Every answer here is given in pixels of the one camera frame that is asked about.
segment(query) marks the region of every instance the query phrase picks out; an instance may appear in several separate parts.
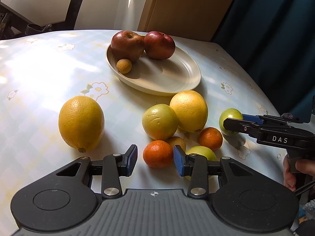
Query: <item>red apple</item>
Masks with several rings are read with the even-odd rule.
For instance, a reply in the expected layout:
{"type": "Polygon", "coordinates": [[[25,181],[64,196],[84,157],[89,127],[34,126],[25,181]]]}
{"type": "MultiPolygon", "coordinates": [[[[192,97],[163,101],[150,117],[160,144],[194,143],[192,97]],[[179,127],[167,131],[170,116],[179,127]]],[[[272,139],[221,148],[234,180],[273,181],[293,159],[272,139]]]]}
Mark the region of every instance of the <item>red apple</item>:
{"type": "Polygon", "coordinates": [[[127,58],[135,62],[144,52],[143,37],[132,31],[120,31],[111,39],[111,51],[117,60],[127,58]]]}
{"type": "Polygon", "coordinates": [[[175,42],[167,34],[151,31],[144,37],[146,54],[154,59],[168,59],[175,52],[175,42]]]}

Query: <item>yellowish-green fruit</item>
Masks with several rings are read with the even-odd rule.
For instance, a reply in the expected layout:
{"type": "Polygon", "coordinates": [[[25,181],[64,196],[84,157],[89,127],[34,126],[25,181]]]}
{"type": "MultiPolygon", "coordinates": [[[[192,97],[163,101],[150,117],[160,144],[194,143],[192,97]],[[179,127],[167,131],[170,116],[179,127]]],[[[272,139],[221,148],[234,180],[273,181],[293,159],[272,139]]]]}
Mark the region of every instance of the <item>yellowish-green fruit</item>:
{"type": "Polygon", "coordinates": [[[104,132],[104,114],[92,98],[69,99],[59,113],[59,131],[63,140],[80,152],[88,152],[99,143],[104,132]]]}
{"type": "Polygon", "coordinates": [[[207,158],[207,160],[217,160],[215,153],[205,146],[194,146],[186,151],[186,154],[200,154],[207,158]]]}
{"type": "Polygon", "coordinates": [[[228,108],[221,113],[219,118],[219,127],[224,135],[233,136],[238,134],[238,132],[228,131],[224,128],[223,121],[227,118],[243,120],[243,115],[241,114],[241,112],[235,108],[228,108]]]}
{"type": "Polygon", "coordinates": [[[193,90],[177,93],[170,107],[178,118],[178,126],[186,132],[194,133],[204,128],[208,119],[208,106],[204,98],[193,90]]]}
{"type": "Polygon", "coordinates": [[[154,140],[167,140],[177,130],[178,119],[174,110],[165,104],[150,107],[142,116],[142,126],[154,140]]]}
{"type": "Polygon", "coordinates": [[[183,151],[186,151],[186,143],[184,139],[178,136],[173,136],[169,138],[166,142],[171,146],[172,150],[176,145],[179,145],[183,149],[183,151]]]}

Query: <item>blue curtain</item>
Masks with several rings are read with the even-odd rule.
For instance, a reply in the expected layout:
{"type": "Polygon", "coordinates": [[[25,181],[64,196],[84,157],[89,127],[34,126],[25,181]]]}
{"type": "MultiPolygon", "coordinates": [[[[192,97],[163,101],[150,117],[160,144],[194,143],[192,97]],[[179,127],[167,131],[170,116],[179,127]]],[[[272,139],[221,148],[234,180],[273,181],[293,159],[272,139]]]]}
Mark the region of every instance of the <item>blue curtain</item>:
{"type": "Polygon", "coordinates": [[[309,122],[315,95],[315,0],[234,0],[211,40],[280,114],[309,122]]]}

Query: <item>table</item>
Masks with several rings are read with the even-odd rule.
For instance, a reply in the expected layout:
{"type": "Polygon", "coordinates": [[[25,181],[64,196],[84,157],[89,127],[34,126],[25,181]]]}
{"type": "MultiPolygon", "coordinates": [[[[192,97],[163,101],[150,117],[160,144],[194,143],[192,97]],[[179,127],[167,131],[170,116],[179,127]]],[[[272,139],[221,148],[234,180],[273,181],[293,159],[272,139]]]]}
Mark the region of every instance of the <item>table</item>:
{"type": "MultiPolygon", "coordinates": [[[[17,226],[10,212],[13,195],[22,187],[81,157],[61,138],[58,115],[61,106],[76,95],[91,96],[102,107],[105,133],[92,160],[124,153],[138,146],[138,162],[126,188],[183,188],[189,181],[178,176],[175,166],[151,169],[142,151],[152,141],[141,124],[142,114],[152,105],[169,104],[159,97],[120,82],[105,60],[105,50],[115,30],[51,32],[0,41],[0,235],[12,234],[17,226]]],[[[276,109],[239,64],[219,45],[174,37],[179,48],[199,65],[201,83],[195,89],[207,101],[206,127],[219,128],[219,116],[227,108],[246,114],[277,115],[276,109]]],[[[176,133],[187,148],[198,145],[197,134],[176,133]]],[[[217,157],[230,156],[264,175],[283,182],[282,159],[286,151],[256,144],[245,134],[226,137],[217,157]]],[[[218,189],[209,179],[211,192],[218,189]]],[[[92,184],[100,192],[100,178],[92,184]]]]}

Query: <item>plate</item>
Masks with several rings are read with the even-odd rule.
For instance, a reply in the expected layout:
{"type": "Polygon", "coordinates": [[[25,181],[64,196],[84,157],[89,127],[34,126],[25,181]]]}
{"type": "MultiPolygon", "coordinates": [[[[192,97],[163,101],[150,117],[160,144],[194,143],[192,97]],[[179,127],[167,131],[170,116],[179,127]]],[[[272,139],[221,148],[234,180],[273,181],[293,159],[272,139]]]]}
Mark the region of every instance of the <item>plate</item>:
{"type": "Polygon", "coordinates": [[[176,47],[174,54],[165,60],[149,58],[143,55],[132,63],[132,69],[127,74],[121,74],[116,68],[109,45],[106,50],[106,60],[116,76],[130,87],[153,95],[172,96],[183,90],[192,90],[198,86],[201,79],[197,63],[182,49],[176,47]]]}

